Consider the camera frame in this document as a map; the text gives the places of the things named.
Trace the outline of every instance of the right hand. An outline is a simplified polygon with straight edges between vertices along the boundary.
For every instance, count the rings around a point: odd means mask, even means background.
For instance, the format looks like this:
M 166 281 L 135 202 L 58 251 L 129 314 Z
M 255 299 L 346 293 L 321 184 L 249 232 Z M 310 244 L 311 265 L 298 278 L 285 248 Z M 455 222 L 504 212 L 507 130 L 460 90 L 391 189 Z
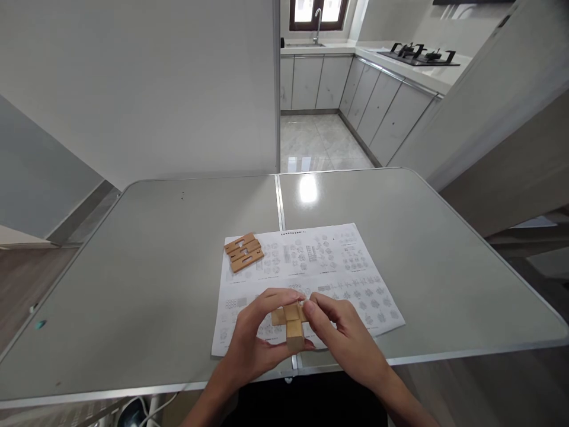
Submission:
M 351 302 L 313 292 L 303 309 L 310 327 L 342 369 L 361 385 L 377 392 L 391 368 Z

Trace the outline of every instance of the white cabinet door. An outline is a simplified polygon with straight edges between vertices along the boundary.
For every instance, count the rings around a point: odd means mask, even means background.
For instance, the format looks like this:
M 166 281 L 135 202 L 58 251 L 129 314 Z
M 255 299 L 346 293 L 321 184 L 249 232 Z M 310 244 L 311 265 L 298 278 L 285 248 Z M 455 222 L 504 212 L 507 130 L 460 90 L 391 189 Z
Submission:
M 397 90 L 401 86 L 401 80 L 382 72 L 375 84 L 372 96 L 369 97 L 366 111 L 364 111 L 357 134 L 368 146 L 377 131 L 391 101 L 395 98 Z
M 351 102 L 354 100 L 357 84 L 360 82 L 364 66 L 365 62 L 358 58 L 354 58 L 351 62 L 350 72 L 348 73 L 348 78 L 346 80 L 346 87 L 344 89 L 344 94 L 342 95 L 342 101 L 340 102 L 340 111 L 346 118 L 350 112 Z
M 382 166 L 389 163 L 433 97 L 403 82 L 369 146 Z
M 413 146 L 413 141 L 423 134 L 423 131 L 427 128 L 427 125 L 433 120 L 434 115 L 439 111 L 440 103 L 443 98 L 440 95 L 435 96 L 427 109 L 421 115 L 421 118 L 415 123 L 409 135 L 403 141 L 403 144 L 399 147 L 399 149 L 395 152 L 391 160 L 387 165 L 389 166 L 400 166 L 402 164 L 401 159 L 404 159 L 408 147 Z
M 340 106 L 352 55 L 324 56 L 316 109 L 336 109 Z
M 363 68 L 362 77 L 357 85 L 356 94 L 354 95 L 354 100 L 351 103 L 350 112 L 348 113 L 348 121 L 357 129 L 362 119 L 364 110 L 366 109 L 369 97 L 372 94 L 375 82 L 378 80 L 379 70 L 366 64 Z
M 295 71 L 293 56 L 280 57 L 280 109 L 292 108 L 292 75 Z
M 323 59 L 323 56 L 295 57 L 295 77 L 292 87 L 293 110 L 316 108 Z

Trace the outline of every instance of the window frame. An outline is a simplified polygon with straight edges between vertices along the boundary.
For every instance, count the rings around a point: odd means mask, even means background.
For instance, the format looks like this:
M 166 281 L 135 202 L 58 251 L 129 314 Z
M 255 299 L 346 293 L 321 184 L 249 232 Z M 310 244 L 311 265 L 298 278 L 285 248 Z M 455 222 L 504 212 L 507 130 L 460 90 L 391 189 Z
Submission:
M 312 21 L 295 22 L 296 0 L 290 0 L 289 31 L 317 31 L 318 17 L 314 16 L 318 8 L 324 9 L 325 0 L 314 0 L 312 3 Z M 344 28 L 348 0 L 341 0 L 338 20 L 334 22 L 321 22 L 320 31 L 341 31 Z

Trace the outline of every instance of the instruction sheet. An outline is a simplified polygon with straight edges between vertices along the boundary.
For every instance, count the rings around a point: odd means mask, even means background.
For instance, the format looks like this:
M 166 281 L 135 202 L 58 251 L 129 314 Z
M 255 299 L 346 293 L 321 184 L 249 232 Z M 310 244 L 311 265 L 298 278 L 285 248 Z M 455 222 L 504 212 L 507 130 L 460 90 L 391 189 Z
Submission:
M 227 237 L 224 244 L 238 237 Z M 330 298 L 347 299 L 372 336 L 405 324 L 356 224 L 275 231 L 255 237 L 265 256 L 236 274 L 221 249 L 223 265 L 213 356 L 225 356 L 237 315 L 267 288 L 292 288 L 307 298 L 313 292 L 320 292 Z M 302 325 L 305 337 L 317 349 L 326 348 L 308 322 Z M 257 336 L 278 344 L 286 341 L 286 327 L 273 326 L 269 313 Z

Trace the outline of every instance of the window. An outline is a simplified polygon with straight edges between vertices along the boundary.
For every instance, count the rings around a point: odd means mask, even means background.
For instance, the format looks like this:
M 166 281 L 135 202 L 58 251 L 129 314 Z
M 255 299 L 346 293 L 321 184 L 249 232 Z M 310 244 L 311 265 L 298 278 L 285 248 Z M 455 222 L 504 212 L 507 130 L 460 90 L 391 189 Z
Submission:
M 316 31 L 322 10 L 321 31 L 341 30 L 344 25 L 348 0 L 290 0 L 290 31 Z

